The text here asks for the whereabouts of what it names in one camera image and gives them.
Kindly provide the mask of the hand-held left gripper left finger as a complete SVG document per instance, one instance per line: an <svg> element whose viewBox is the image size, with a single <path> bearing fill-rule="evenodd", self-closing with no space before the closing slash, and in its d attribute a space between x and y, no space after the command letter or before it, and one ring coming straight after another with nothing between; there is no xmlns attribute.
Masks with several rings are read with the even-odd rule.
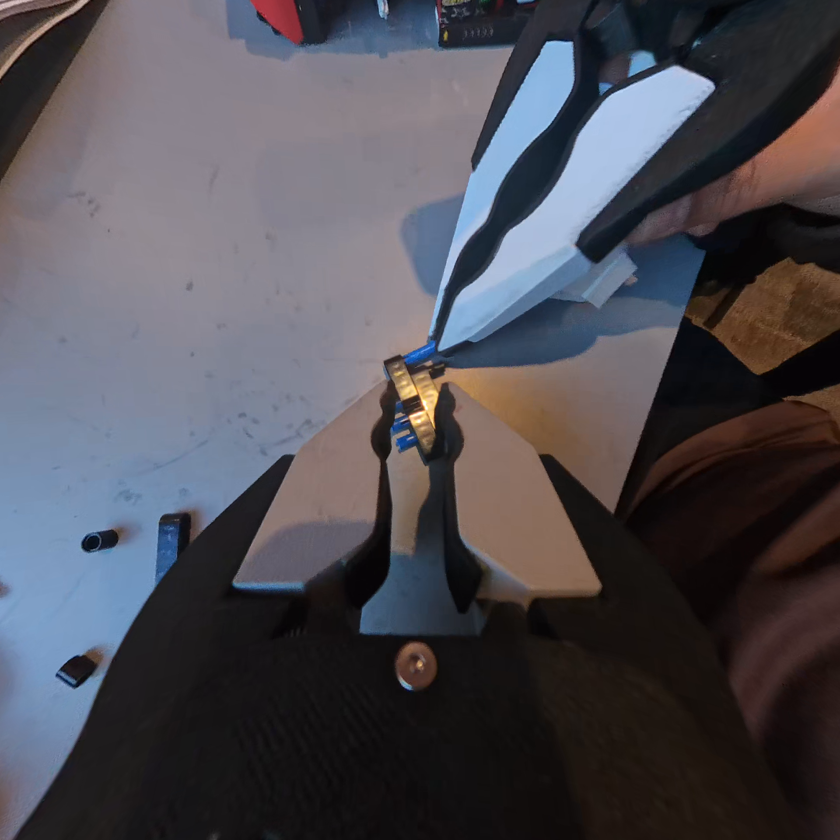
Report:
<svg viewBox="0 0 840 840"><path fill-rule="evenodd" d="M362 608L391 559L395 394L380 382L293 456L234 577L241 592L304 595L326 581Z"/></svg>

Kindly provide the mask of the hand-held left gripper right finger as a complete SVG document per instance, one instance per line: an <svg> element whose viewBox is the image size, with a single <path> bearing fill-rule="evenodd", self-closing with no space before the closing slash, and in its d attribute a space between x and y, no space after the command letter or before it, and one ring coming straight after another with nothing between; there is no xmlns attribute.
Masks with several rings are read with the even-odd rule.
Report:
<svg viewBox="0 0 840 840"><path fill-rule="evenodd" d="M440 548L459 614L540 599L590 599L602 582L537 450L455 383L435 412Z"/></svg>

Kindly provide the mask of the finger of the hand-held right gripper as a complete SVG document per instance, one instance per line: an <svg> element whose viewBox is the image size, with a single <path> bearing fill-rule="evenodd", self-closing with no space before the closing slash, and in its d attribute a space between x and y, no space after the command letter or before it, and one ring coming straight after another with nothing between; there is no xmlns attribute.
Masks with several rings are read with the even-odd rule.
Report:
<svg viewBox="0 0 840 840"><path fill-rule="evenodd" d="M500 268L504 238L540 205L570 137L599 97L598 59L584 38L521 39L491 103L444 265L428 343L447 354L517 318L551 291Z"/></svg>
<svg viewBox="0 0 840 840"><path fill-rule="evenodd" d="M601 97L547 197L503 235L489 266L455 298L441 351L486 338L587 275L601 258L585 257L576 244L584 228L715 89L712 80L671 65Z"/></svg>

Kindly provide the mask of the black beam assembly blue pins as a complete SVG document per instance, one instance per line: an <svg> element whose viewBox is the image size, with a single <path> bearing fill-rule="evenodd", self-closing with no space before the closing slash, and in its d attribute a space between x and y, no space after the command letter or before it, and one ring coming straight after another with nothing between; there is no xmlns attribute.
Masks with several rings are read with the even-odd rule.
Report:
<svg viewBox="0 0 840 840"><path fill-rule="evenodd" d="M414 367L407 367L404 355L383 362L386 379L396 394L391 436L396 450L404 454L416 450L425 466L441 455L443 444L436 428L437 379L445 372L445 362L436 356Z"/></svg>

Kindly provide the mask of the light grey desk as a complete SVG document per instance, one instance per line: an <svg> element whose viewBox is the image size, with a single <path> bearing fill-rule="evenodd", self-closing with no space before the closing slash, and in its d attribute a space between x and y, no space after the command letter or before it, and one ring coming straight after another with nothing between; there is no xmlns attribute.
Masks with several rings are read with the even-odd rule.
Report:
<svg viewBox="0 0 840 840"><path fill-rule="evenodd" d="M439 49L420 2L307 48L249 2L101 13L2 180L2 838L151 593L160 516L203 529L425 342L509 53Z"/></svg>

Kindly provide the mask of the person's right hand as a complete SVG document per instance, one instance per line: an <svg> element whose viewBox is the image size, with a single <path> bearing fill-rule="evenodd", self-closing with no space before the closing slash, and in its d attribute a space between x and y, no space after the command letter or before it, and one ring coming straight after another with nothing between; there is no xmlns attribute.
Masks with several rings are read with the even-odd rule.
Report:
<svg viewBox="0 0 840 840"><path fill-rule="evenodd" d="M643 245L671 235L706 235L720 223L788 202L839 191L839 79L779 139L746 164L647 215L628 236Z"/></svg>

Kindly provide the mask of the black brick beam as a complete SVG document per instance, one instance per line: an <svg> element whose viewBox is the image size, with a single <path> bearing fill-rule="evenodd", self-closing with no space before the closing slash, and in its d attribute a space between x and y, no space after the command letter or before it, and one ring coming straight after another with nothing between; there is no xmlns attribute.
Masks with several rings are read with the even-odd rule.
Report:
<svg viewBox="0 0 840 840"><path fill-rule="evenodd" d="M157 585L178 560L191 540L192 516L189 512L166 513L158 522L154 583Z"/></svg>

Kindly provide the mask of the person's brown shirt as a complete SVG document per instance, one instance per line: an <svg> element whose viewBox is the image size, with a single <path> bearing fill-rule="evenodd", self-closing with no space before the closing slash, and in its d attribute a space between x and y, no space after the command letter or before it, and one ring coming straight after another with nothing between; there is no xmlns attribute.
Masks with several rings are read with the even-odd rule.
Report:
<svg viewBox="0 0 840 840"><path fill-rule="evenodd" d="M805 838L839 835L839 444L782 401L659 456L622 514L712 636Z"/></svg>

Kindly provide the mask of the red toy brick car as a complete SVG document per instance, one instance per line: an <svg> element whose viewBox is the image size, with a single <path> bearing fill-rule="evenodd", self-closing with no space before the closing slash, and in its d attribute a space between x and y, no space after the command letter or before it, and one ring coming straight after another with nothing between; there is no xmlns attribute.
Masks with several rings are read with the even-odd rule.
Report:
<svg viewBox="0 0 840 840"><path fill-rule="evenodd" d="M349 12L348 1L252 1L258 20L295 46L325 43ZM437 44L444 49L507 46L516 42L539 2L420 2L434 10Z"/></svg>

